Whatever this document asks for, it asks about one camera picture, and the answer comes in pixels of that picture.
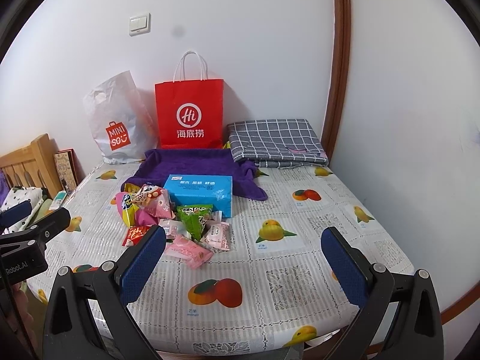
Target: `white plastic bag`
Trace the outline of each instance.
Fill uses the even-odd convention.
[[[141,161],[145,151],[157,146],[152,118],[129,71],[90,91],[83,98],[83,106],[93,139],[106,163]]]

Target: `silver screw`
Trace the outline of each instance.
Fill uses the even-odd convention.
[[[66,275],[68,273],[68,266],[63,266],[58,270],[58,274],[60,276]]]
[[[420,269],[420,270],[418,271],[418,276],[420,276],[422,279],[428,279],[428,277],[429,277],[430,275],[428,274],[428,272],[427,272],[426,270]]]
[[[379,262],[376,262],[375,264],[373,264],[373,269],[380,274],[382,274],[387,270],[385,266],[383,264],[380,264]]]
[[[114,266],[115,266],[115,264],[112,261],[105,261],[102,264],[102,269],[107,272],[107,271],[111,270]]]

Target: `blue tissue box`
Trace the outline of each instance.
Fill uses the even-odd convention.
[[[164,188],[177,207],[213,204],[225,218],[232,216],[232,176],[170,175]]]

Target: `light switch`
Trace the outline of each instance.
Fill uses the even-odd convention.
[[[129,21],[129,35],[135,36],[150,32],[150,14],[144,13],[142,15],[134,16]]]

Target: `shopping bag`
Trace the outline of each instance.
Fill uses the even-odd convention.
[[[145,152],[157,147],[153,120],[129,71],[90,91],[83,106],[93,139],[108,164],[144,160]]]
[[[200,79],[175,80],[188,54],[196,54]],[[173,81],[155,85],[158,130],[163,149],[222,147],[223,80],[208,79],[203,61],[195,51],[186,52]]]

